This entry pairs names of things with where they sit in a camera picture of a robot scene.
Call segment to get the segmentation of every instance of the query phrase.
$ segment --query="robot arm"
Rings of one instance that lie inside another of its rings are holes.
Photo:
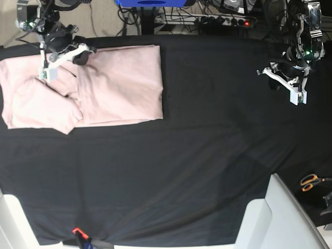
[[[27,32],[24,38],[35,33],[40,42],[41,67],[39,78],[47,82],[57,78],[57,68],[65,61],[72,61],[77,65],[85,65],[90,53],[96,49],[85,44],[83,37],[73,35],[78,32],[78,27],[69,25],[65,27],[60,22],[59,11],[73,10],[82,3],[91,0],[79,0],[77,4],[69,7],[55,5],[54,0],[39,0],[39,6],[28,6],[29,0],[17,2],[17,26]],[[47,57],[46,51],[52,54]]]
[[[280,60],[257,71],[278,81],[290,91],[290,101],[307,103],[305,90],[308,76],[315,61],[325,55],[321,31],[321,4],[315,0],[290,0],[287,5],[287,26],[293,37],[291,46]]]

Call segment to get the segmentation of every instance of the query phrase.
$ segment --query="scissors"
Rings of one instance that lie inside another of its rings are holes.
[[[312,189],[314,186],[316,186],[319,183],[322,182],[327,182],[327,181],[332,181],[331,178],[319,178],[316,174],[310,174],[307,175],[305,178],[301,180],[301,186],[302,186],[302,191],[306,192]]]

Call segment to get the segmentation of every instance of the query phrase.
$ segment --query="black tablecloth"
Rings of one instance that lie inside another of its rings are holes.
[[[307,173],[332,176],[332,64],[308,82],[308,104],[271,91],[256,70],[269,46],[223,37],[98,38],[96,47],[161,45],[164,120],[132,126],[11,130],[0,123],[0,187],[17,196],[40,243],[79,226],[119,245],[234,243],[246,205],[277,172],[316,225],[331,185],[300,193]],[[0,50],[0,59],[38,53]]]

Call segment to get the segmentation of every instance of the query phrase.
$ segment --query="pink cloth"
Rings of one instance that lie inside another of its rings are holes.
[[[9,129],[130,125],[162,119],[159,46],[98,51],[86,66],[66,62],[58,79],[38,79],[40,56],[0,61],[2,117]]]

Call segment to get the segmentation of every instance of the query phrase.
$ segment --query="wrinkled fabric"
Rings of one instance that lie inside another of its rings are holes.
[[[159,46],[110,48],[86,66],[66,62],[50,83],[38,79],[40,56],[0,62],[2,117],[8,129],[120,126],[162,119]]]

